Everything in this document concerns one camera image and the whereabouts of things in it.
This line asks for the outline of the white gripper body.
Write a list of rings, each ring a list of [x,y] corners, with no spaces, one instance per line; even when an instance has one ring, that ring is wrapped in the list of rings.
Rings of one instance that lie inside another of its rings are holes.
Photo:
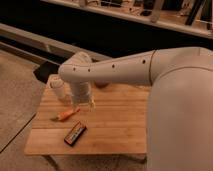
[[[88,82],[71,83],[71,99],[74,104],[91,103],[91,85]]]

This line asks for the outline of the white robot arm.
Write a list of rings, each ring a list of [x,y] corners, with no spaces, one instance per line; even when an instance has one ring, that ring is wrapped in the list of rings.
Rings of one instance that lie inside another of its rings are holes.
[[[59,67],[72,98],[88,83],[151,88],[146,116],[147,171],[213,171],[213,50],[152,50],[93,63],[78,52]]]

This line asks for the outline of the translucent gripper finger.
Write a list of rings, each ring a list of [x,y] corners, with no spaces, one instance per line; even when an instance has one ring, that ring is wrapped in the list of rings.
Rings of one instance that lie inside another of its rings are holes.
[[[94,101],[90,101],[88,104],[89,104],[89,110],[93,111],[95,109],[95,102]]]

